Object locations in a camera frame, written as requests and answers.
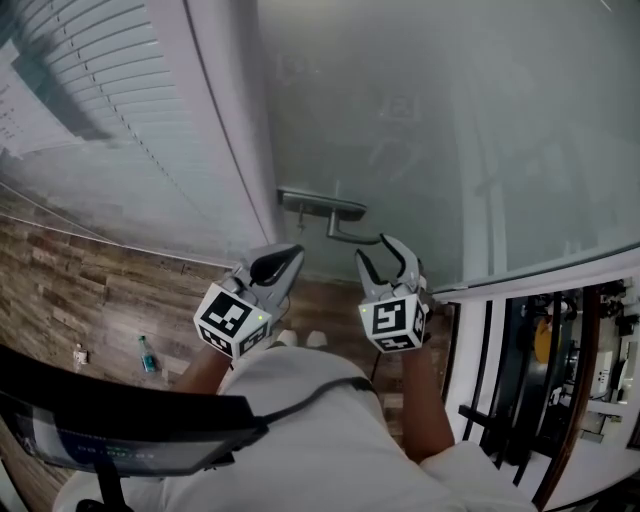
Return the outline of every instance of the white slipper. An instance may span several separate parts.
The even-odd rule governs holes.
[[[278,338],[276,339],[276,342],[280,342],[283,345],[286,345],[287,347],[297,347],[298,346],[298,335],[296,334],[296,331],[292,331],[290,329],[285,329],[284,331],[282,331],[279,335]]]
[[[307,337],[307,347],[309,348],[326,347],[328,344],[327,335],[322,331],[311,331]]]

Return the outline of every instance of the glass panel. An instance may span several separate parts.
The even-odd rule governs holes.
[[[143,1],[2,3],[0,184],[117,243],[235,260],[264,237],[206,149]]]
[[[637,1],[259,9],[279,184],[366,204],[351,231],[405,241],[433,286],[637,245]],[[354,277],[326,221],[297,224],[307,269]]]

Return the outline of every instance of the display screen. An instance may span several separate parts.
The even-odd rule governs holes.
[[[48,419],[14,415],[14,436],[30,455],[81,471],[113,464],[121,475],[190,474],[220,452],[231,439],[216,441],[145,442],[105,439],[59,429]]]

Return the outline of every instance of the black cable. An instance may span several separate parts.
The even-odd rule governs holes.
[[[602,399],[603,399],[603,398],[606,398],[606,396],[607,396],[608,394],[609,394],[609,391],[607,390],[607,391],[605,391],[605,392],[604,392],[604,394],[603,394],[603,395],[600,395],[600,396],[590,396],[590,397],[589,397],[589,400],[595,400],[595,401],[600,400],[600,401],[602,401]]]
[[[287,295],[287,309],[285,310],[284,313],[282,313],[282,316],[285,316],[288,312],[289,312],[289,308],[291,307],[291,298]]]
[[[376,370],[378,369],[378,363],[380,362],[381,356],[382,356],[382,352],[378,352],[378,355],[376,356],[376,360],[373,363],[373,370],[371,370],[371,377],[369,377],[369,380],[371,382],[373,382],[373,379],[375,379],[376,377]]]
[[[373,385],[371,382],[365,377],[346,377],[344,379],[332,380],[331,382],[327,382],[323,384],[318,389],[316,389],[311,395],[303,400],[302,402],[298,402],[286,409],[282,409],[281,411],[272,412],[271,414],[267,414],[262,416],[261,419],[264,421],[265,425],[270,425],[271,423],[286,418],[287,416],[291,416],[296,412],[301,411],[305,407],[308,407],[313,402],[318,400],[322,395],[341,386],[353,386],[357,391],[371,391],[375,393],[375,389],[373,389]]]

